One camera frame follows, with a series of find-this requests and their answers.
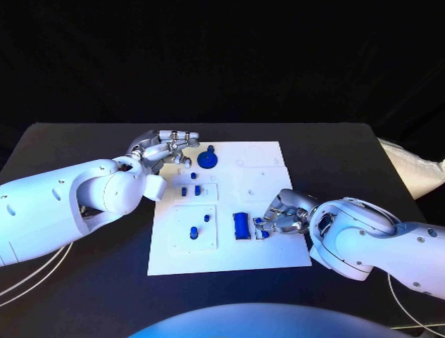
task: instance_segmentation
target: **blue component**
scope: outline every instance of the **blue component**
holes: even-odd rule
[[[197,239],[200,237],[200,233],[197,232],[197,227],[190,229],[190,238]]]
[[[217,165],[217,156],[214,153],[214,147],[208,146],[207,151],[203,151],[200,153],[200,156],[197,157],[197,163],[201,168],[211,169]]]
[[[250,228],[249,228],[249,214],[234,214],[234,235],[236,239],[250,239]]]

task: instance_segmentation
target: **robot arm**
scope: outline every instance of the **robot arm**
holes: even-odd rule
[[[445,299],[445,227],[402,223],[393,214],[357,199],[321,205],[311,201],[312,197],[282,190],[266,222],[256,227],[286,234],[309,232],[312,258],[343,276],[366,280],[377,267],[412,290]]]
[[[22,178],[0,186],[0,266],[39,257],[129,214],[142,197],[162,199],[164,163],[184,163],[198,134],[149,131],[127,154]]]

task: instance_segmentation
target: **white board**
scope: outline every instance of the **white board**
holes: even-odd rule
[[[210,144],[217,165],[203,169],[197,156]],[[166,164],[159,172],[168,186],[156,202],[149,275],[311,266],[304,235],[272,232],[269,238],[256,239],[252,223],[279,191],[292,189],[279,142],[201,143],[198,148],[184,149],[184,154],[192,158],[192,168]],[[201,186],[200,196],[195,185]],[[249,214],[252,239],[234,238],[234,213]],[[190,238],[192,226],[200,229],[195,240]]]

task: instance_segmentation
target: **white cable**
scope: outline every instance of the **white cable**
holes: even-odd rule
[[[390,274],[389,275],[389,286],[390,286],[390,291],[392,291],[392,295],[393,295],[393,298],[396,299],[396,302],[403,310],[403,312],[406,313],[406,315],[410,317],[410,319],[428,330],[431,331],[433,334],[436,334],[438,336],[444,337],[445,338],[445,335],[441,334],[439,332],[436,332],[435,330],[429,329],[428,326],[425,326],[419,321],[418,319],[413,318],[413,316],[410,315],[410,313],[408,312],[406,308],[403,307],[403,305],[400,304],[400,301],[399,301],[399,298],[396,296],[396,292],[393,291],[393,286],[392,286],[392,280],[390,280]]]
[[[21,293],[15,298],[12,298],[11,300],[8,300],[3,304],[0,304],[0,307],[3,305],[6,305],[8,303],[11,303],[12,301],[15,301],[24,294],[26,294],[29,291],[32,291],[35,289],[35,287],[38,287],[38,285],[42,283],[42,281],[48,278],[48,276],[54,273],[55,269],[58,268],[58,266],[61,265],[65,257],[67,257],[67,254],[68,254],[68,251],[71,250],[71,247],[73,247],[73,243],[71,245],[68,246],[67,248],[67,251],[65,251],[65,254],[64,254],[64,257],[61,258],[60,262],[57,263],[57,265],[54,266],[54,269],[48,272],[48,275],[39,280],[39,282],[24,292]]]
[[[65,249],[65,246],[62,246],[58,249],[54,257],[48,260],[48,262],[44,264],[44,266],[21,282],[18,282],[11,288],[8,288],[3,292],[0,292],[0,296],[3,294],[6,294],[8,292],[11,292],[29,278],[32,278],[32,276],[35,276],[38,274],[38,272],[50,265],[50,263],[52,263],[54,259],[57,258],[57,256],[60,255],[60,253],[62,252],[64,249]]]

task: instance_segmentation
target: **table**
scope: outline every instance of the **table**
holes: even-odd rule
[[[0,184],[123,155],[149,129],[200,132],[203,142],[279,141],[296,190],[321,201],[357,197],[403,220],[425,221],[371,128],[363,124],[38,123],[18,143]],[[415,325],[395,303],[379,269],[364,282],[340,276],[317,262],[305,268],[149,277],[153,209],[155,203],[143,199],[130,215],[74,243],[47,281],[0,308],[0,335],[125,337],[177,314],[246,302],[302,304],[390,327]],[[0,268],[0,291],[48,258]],[[395,287],[412,315],[423,323],[445,323],[445,301],[410,291],[399,282]]]

